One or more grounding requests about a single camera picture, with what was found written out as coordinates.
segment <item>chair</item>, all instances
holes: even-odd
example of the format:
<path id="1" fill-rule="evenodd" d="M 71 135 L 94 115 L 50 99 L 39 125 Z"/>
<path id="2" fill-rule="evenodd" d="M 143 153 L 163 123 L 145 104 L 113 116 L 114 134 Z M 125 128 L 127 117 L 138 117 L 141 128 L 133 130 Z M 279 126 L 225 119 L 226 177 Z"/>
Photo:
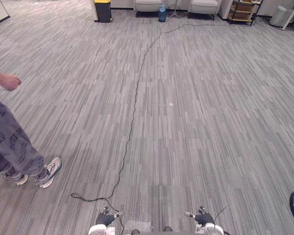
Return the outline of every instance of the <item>chair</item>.
<path id="1" fill-rule="evenodd" d="M 161 5 L 161 0 L 134 0 L 134 11 L 137 11 L 136 17 L 138 17 L 139 12 L 158 11 Z"/>
<path id="2" fill-rule="evenodd" d="M 187 17 L 191 16 L 191 13 L 197 14 L 209 14 L 215 20 L 215 15 L 218 13 L 222 0 L 190 0 L 188 7 Z"/>

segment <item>black cable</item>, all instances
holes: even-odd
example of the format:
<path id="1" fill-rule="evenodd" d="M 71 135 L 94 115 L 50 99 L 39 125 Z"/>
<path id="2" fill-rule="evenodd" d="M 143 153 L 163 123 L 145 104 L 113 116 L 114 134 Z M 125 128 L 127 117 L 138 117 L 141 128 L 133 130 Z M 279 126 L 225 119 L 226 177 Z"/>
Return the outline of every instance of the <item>black cable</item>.
<path id="1" fill-rule="evenodd" d="M 234 24 L 192 24 L 192 23 L 185 23 L 185 24 L 182 24 L 181 26 L 175 28 L 175 29 L 172 29 L 170 31 L 167 31 L 167 32 L 161 32 L 154 40 L 153 42 L 150 44 L 150 46 L 147 48 L 147 51 L 145 52 L 144 54 L 144 57 L 143 57 L 143 61 L 141 63 L 141 68 L 140 68 L 140 71 L 139 71 L 139 75 L 138 75 L 138 79 L 137 79 L 137 82 L 136 82 L 136 89 L 135 89 L 135 96 L 134 96 L 134 110 L 133 110 L 133 114 L 132 114 L 132 121 L 131 121 L 131 126 L 130 126 L 130 130 L 129 130 L 129 134 L 128 134 L 128 139 L 125 143 L 125 152 L 124 152 L 124 155 L 123 155 L 123 160 L 122 160 L 122 167 L 121 169 L 119 170 L 119 177 L 118 177 L 118 181 L 116 182 L 116 184 L 114 185 L 113 189 L 112 189 L 112 192 L 111 192 L 111 195 L 109 197 L 99 197 L 99 198 L 95 198 L 95 199 L 85 199 L 84 197 L 82 197 L 81 195 L 79 195 L 78 193 L 72 193 L 71 194 L 71 197 L 73 198 L 77 198 L 77 199 L 81 199 L 85 202 L 95 202 L 95 201 L 98 201 L 98 200 L 105 200 L 112 209 L 114 209 L 115 211 L 117 212 L 120 212 L 119 210 L 113 208 L 113 206 L 110 204 L 110 202 L 108 201 L 109 198 L 111 198 L 113 196 L 113 193 L 114 193 L 114 190 L 115 188 L 117 187 L 117 185 L 119 184 L 120 182 L 120 178 L 121 178 L 121 172 L 124 168 L 124 161 L 125 161 L 125 157 L 127 155 L 127 148 L 128 148 L 128 144 L 129 142 L 131 141 L 131 137 L 132 137 L 132 131 L 133 131 L 133 123 L 134 123 L 134 115 L 135 115 L 135 112 L 136 112 L 136 103 L 137 103 L 137 95 L 138 95 L 138 85 L 139 85 L 139 82 L 141 80 L 141 76 L 142 76 L 142 70 L 143 70 L 143 66 L 144 66 L 144 63 L 145 63 L 145 60 L 146 60 L 146 56 L 149 52 L 149 50 L 152 48 L 152 46 L 155 44 L 155 42 L 161 37 L 162 34 L 169 34 L 169 33 L 172 33 L 174 31 L 177 31 L 179 30 L 180 28 L 184 27 L 184 26 L 192 26 L 192 27 L 198 27 L 198 26 L 237 26 L 237 25 L 234 25 Z M 122 229 L 122 232 L 121 234 L 123 234 L 123 231 L 124 231 L 124 226 L 122 224 L 122 221 L 120 220 L 121 222 L 121 225 L 123 227 Z"/>

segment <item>printed pants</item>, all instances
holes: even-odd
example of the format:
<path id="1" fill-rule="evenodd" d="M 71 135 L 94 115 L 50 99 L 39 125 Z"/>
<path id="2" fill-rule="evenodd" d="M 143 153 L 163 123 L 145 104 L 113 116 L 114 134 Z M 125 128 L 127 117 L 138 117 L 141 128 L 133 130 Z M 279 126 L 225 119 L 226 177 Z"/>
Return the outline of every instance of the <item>printed pants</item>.
<path id="1" fill-rule="evenodd" d="M 37 176 L 43 165 L 44 157 L 31 145 L 11 111 L 0 102 L 0 172 L 14 168 L 22 174 Z"/>

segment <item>trash can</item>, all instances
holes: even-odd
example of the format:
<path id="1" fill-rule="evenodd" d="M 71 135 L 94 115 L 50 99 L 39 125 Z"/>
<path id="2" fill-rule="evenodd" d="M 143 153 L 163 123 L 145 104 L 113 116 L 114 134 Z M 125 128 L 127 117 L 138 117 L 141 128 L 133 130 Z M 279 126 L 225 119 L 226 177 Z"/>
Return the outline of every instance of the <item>trash can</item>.
<path id="1" fill-rule="evenodd" d="M 166 16 L 167 16 L 167 6 L 163 4 L 159 7 L 159 12 L 158 12 L 159 22 L 165 22 Z"/>
<path id="2" fill-rule="evenodd" d="M 283 27 L 292 13 L 292 9 L 287 9 L 283 6 L 278 6 L 271 18 L 269 24 L 276 27 Z"/>
<path id="3" fill-rule="evenodd" d="M 95 0 L 95 6 L 99 22 L 110 23 L 112 20 L 110 0 Z"/>

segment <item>sneaker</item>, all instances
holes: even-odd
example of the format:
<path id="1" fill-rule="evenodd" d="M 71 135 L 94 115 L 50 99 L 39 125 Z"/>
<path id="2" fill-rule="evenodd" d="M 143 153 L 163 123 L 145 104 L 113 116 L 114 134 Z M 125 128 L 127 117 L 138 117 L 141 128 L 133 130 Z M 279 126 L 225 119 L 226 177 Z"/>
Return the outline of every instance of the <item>sneaker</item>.
<path id="1" fill-rule="evenodd" d="M 44 166 L 44 168 L 47 169 L 47 176 L 42 180 L 38 180 L 36 184 L 41 188 L 49 187 L 52 184 L 55 175 L 62 170 L 62 166 L 63 164 L 61 158 L 54 158 L 51 163 Z"/>
<path id="2" fill-rule="evenodd" d="M 23 185 L 28 181 L 28 175 L 23 175 L 21 173 L 18 173 L 16 176 L 7 176 L 6 178 L 12 180 L 16 183 L 16 185 Z"/>

